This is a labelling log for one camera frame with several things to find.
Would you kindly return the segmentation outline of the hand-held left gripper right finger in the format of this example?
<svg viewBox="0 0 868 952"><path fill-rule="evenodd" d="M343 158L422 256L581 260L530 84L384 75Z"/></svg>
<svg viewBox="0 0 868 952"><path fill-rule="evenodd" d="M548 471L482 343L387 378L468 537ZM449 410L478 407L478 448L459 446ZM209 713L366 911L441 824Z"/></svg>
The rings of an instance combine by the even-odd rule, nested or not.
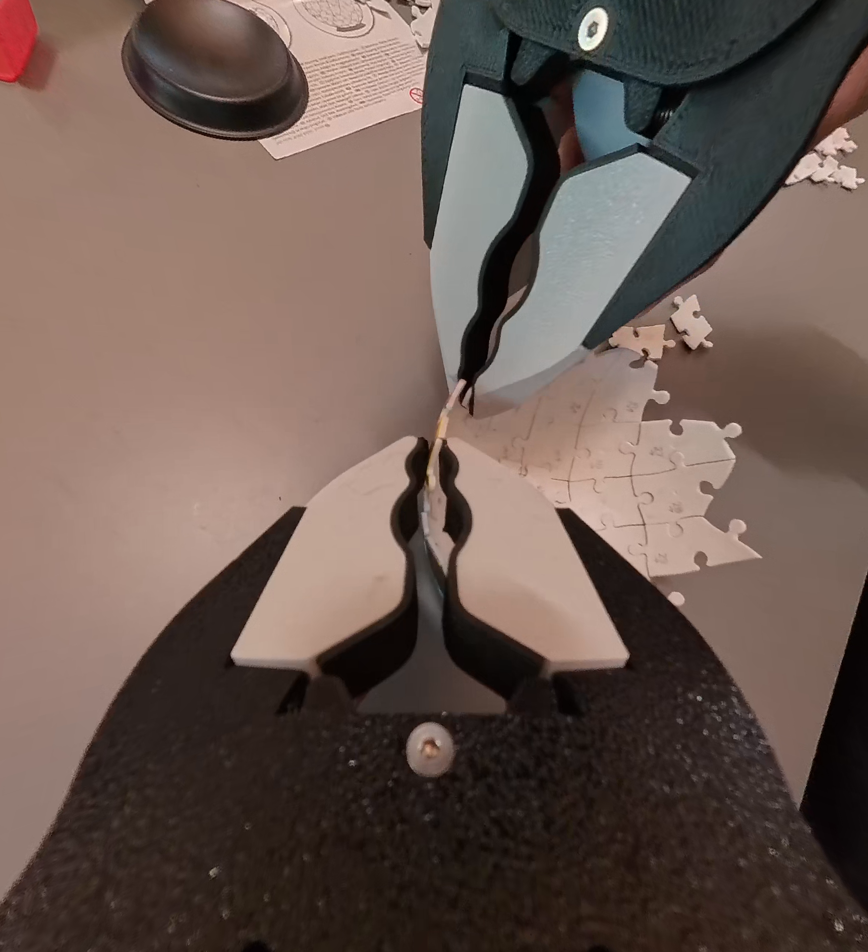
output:
<svg viewBox="0 0 868 952"><path fill-rule="evenodd" d="M512 698L535 679L619 669L630 652L557 508L461 439L440 448L453 542L444 643L464 673Z"/></svg>

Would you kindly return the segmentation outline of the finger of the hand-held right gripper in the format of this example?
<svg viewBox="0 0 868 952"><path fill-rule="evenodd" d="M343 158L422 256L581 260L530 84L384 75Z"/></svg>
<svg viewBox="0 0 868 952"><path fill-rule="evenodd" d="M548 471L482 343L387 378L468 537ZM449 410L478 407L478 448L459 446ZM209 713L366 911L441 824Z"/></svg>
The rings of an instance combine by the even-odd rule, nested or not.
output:
<svg viewBox="0 0 868 952"><path fill-rule="evenodd" d="M516 408L586 360L584 339L690 184L683 171L631 149L557 185L530 283L473 385L474 411Z"/></svg>
<svg viewBox="0 0 868 952"><path fill-rule="evenodd" d="M523 126L499 92L464 85L430 246L430 283L449 380L511 386L492 341L525 238L516 221L532 177Z"/></svg>

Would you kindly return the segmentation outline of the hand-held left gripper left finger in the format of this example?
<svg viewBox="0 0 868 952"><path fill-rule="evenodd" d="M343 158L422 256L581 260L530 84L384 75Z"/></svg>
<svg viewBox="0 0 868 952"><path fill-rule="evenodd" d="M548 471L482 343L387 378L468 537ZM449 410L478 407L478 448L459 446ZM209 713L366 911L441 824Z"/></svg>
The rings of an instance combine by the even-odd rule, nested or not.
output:
<svg viewBox="0 0 868 952"><path fill-rule="evenodd" d="M410 542L427 462L427 441L403 437L310 500L233 663L333 677L359 698L410 659L418 618Z"/></svg>

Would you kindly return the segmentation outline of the partly built white puzzle ball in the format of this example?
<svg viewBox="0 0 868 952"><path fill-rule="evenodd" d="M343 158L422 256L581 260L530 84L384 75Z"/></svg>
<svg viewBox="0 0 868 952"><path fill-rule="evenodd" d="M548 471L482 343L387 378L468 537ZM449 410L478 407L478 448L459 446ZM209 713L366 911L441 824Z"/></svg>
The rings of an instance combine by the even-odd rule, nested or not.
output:
<svg viewBox="0 0 868 952"><path fill-rule="evenodd" d="M760 558L737 519L708 519L737 462L737 422L645 420L670 395L658 366L624 349L589 352L520 406L480 418L457 407L458 438L570 510L641 575L658 579Z"/></svg>

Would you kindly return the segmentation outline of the pile of loose puzzle parts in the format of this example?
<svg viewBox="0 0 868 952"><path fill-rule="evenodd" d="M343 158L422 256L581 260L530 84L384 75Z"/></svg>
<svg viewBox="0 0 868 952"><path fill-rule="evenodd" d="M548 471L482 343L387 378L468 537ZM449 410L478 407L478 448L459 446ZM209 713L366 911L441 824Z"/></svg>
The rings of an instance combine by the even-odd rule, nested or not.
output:
<svg viewBox="0 0 868 952"><path fill-rule="evenodd" d="M839 126L798 159L784 186L811 182L835 184L848 191L856 190L866 179L846 160L857 148L847 128Z"/></svg>

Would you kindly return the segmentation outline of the person's right hand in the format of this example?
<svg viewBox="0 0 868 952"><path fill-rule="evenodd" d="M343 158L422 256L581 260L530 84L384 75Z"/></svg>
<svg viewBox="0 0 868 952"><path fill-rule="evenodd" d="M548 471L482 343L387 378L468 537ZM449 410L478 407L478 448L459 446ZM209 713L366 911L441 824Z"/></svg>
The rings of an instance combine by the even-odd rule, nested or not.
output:
<svg viewBox="0 0 868 952"><path fill-rule="evenodd" d="M558 139L561 175L570 173L585 162L576 126L574 87L574 79L567 76L550 93L550 124Z"/></svg>

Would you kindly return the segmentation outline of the white printed leaflet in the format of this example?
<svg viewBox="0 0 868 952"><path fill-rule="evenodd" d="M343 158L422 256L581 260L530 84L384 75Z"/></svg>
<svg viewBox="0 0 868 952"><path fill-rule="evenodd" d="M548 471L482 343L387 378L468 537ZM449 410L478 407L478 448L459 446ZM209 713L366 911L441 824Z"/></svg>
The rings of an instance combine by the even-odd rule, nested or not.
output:
<svg viewBox="0 0 868 952"><path fill-rule="evenodd" d="M409 2L238 2L280 36L307 81L308 104L301 118L261 140L273 158L420 108L427 52L412 35Z"/></svg>

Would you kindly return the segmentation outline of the black round stand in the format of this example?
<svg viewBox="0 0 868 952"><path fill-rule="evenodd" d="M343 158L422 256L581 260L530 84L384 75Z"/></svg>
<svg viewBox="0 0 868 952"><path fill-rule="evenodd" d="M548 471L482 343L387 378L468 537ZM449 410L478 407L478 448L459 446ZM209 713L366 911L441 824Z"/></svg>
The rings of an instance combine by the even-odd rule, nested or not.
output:
<svg viewBox="0 0 868 952"><path fill-rule="evenodd" d="M309 89L302 66L264 19L226 1L153 1L121 46L131 88L196 134L259 141L296 125Z"/></svg>

